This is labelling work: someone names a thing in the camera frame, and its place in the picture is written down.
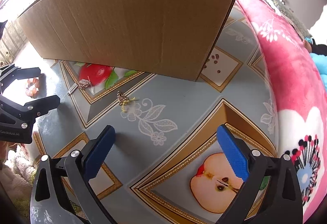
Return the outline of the person's left hand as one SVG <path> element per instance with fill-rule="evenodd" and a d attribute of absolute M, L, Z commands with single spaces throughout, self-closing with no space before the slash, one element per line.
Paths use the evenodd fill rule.
<path fill-rule="evenodd" d="M 0 141 L 0 160 L 4 163 L 8 158 L 8 152 L 13 150 L 16 152 L 17 143 L 8 142 L 8 141 Z"/>

